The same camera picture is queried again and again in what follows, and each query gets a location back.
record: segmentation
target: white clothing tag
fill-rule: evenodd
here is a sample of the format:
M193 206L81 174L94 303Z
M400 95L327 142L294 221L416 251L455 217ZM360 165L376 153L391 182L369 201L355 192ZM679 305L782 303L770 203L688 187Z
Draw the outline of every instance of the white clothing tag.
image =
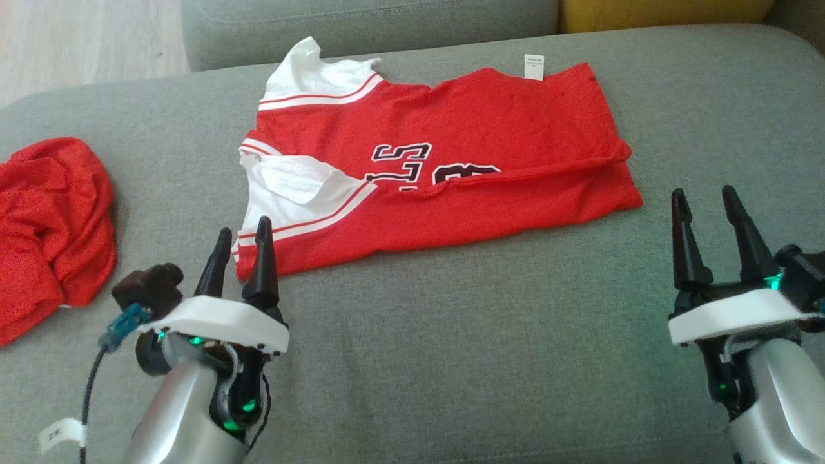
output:
M46 454L54 445L73 440L79 447L86 446L86 427L74 417L61 419L40 432L40 454Z
M524 55L524 77L537 81L545 80L545 56L542 54Z

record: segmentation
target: folded red shirt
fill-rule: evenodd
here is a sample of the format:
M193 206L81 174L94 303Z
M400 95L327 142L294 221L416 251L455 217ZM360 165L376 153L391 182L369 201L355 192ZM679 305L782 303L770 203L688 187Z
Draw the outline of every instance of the folded red shirt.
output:
M0 346L59 305L85 306L115 266L112 188L82 140L44 140L0 164Z

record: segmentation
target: gray cushion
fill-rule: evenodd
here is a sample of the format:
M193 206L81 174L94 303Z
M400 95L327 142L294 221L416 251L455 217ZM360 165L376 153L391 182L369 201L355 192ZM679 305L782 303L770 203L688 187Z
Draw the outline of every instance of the gray cushion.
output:
M193 71L274 63L314 36L325 56L414 50L556 32L557 0L184 0Z
M724 412L696 348L674 348L669 195L684 187L705 262L738 275L729 182L774 250L825 249L825 60L767 26L674 26L382 54L389 80L436 84L483 66L519 74L587 61L645 199L636 211L450 249L387 253L282 279L290 351L267 367L264 462L727 462ZM115 184L111 280L178 263L191 292L219 227L237 227L237 146L274 66L96 85L0 111L0 153L56 135L96 150ZM230 276L226 294L238 296ZM79 415L104 292L2 350L0 449ZM819 350L820 336L806 339ZM130 343L104 359L90 462L116 462L159 380ZM48 462L75 462L62 445Z

